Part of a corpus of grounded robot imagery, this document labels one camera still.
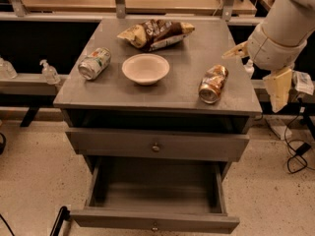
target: white bowl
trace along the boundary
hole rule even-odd
[[[139,54],[130,57],[122,65],[124,75],[143,86],[152,85],[167,75],[169,64],[155,54]]]

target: gray countertop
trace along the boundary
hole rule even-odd
[[[132,109],[141,111],[174,111],[254,116],[261,113],[255,91],[240,59],[222,60],[222,54],[234,46],[225,21],[202,17],[169,17],[188,22],[193,31],[183,41],[153,52],[164,57],[170,71],[152,86],[139,86],[122,73],[123,62],[142,51],[117,34],[141,23],[146,17],[126,19],[104,18],[95,30],[67,81],[57,94],[54,105],[59,108]],[[111,52],[110,65],[94,81],[86,81],[78,72],[78,64],[93,50],[106,47]],[[216,64],[224,65],[229,77],[215,104],[206,104],[198,95],[205,72]]]

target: open drawer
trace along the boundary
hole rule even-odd
[[[248,135],[177,131],[70,128],[76,153],[212,161],[238,161]]]
[[[226,214],[214,162],[99,157],[80,226],[230,233],[238,218]]]

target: speckled concrete floor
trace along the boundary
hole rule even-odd
[[[0,111],[0,132],[8,140],[0,155],[0,213],[15,235],[49,235],[60,207],[71,210],[84,206],[92,176],[83,158],[73,152],[58,112],[39,112],[29,127],[20,128],[23,114],[8,114],[15,110]],[[281,118],[287,123],[292,117]],[[298,122],[291,130],[293,139],[312,144],[305,158],[315,168],[315,146],[309,132]],[[264,119],[255,122],[249,135],[246,151],[223,181],[228,214],[240,218],[231,235],[314,235],[315,171],[287,173],[287,146]],[[11,235],[2,221],[0,235]],[[71,221],[64,223],[60,235],[214,234],[82,228]]]

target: silver can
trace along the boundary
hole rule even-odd
[[[110,58],[107,48],[98,48],[80,62],[79,73],[86,80],[94,80],[109,65]]]
[[[227,76],[228,70],[222,65],[216,65],[209,69],[199,85],[200,98],[206,103],[215,103],[219,100]]]

